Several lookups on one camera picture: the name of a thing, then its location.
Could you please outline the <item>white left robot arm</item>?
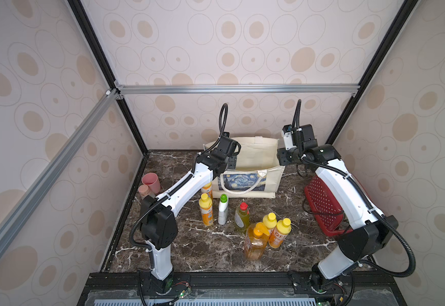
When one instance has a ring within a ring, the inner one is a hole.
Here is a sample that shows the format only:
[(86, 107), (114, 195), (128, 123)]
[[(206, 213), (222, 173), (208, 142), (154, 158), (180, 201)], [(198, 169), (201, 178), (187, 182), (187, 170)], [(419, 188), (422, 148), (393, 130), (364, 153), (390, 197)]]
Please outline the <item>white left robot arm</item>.
[(222, 135), (216, 144), (196, 155), (191, 170), (177, 183), (155, 198), (147, 196), (142, 200), (129, 242), (147, 248), (154, 279), (172, 278), (171, 244), (179, 232), (176, 217), (181, 209), (203, 186), (224, 173), (230, 159), (240, 151), (236, 140)]

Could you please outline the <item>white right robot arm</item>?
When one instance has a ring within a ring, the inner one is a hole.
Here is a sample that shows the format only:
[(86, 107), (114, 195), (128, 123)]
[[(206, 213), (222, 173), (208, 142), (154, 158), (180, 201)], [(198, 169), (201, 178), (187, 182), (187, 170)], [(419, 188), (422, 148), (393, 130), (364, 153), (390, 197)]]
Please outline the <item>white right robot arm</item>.
[(277, 151), (280, 165), (305, 164), (315, 172), (305, 187), (310, 211), (326, 235), (337, 237), (336, 249), (312, 269), (314, 282), (323, 283), (384, 248), (392, 233), (374, 216), (381, 210), (366, 205), (366, 194), (334, 146), (317, 144), (311, 125), (286, 125), (282, 137), (285, 146)]

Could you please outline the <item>cream Starry Night tote bag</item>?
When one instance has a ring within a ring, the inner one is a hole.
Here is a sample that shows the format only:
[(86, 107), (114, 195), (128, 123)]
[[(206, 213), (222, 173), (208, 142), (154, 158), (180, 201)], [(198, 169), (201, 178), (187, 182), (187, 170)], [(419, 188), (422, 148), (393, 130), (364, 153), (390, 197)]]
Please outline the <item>cream Starry Night tote bag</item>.
[(212, 181), (212, 194), (220, 198), (274, 198), (285, 167), (277, 158), (278, 140), (262, 136), (236, 137), (241, 145), (234, 167)]

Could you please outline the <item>orange soap bottle back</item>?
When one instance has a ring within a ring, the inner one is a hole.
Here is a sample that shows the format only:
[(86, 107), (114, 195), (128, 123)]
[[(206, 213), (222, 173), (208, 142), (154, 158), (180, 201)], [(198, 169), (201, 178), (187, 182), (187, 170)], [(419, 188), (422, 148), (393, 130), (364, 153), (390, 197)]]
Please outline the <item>orange soap bottle back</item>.
[(208, 184), (204, 185), (201, 188), (201, 193), (205, 193), (207, 194), (209, 197), (213, 198), (213, 194), (212, 194), (212, 183), (209, 182)]

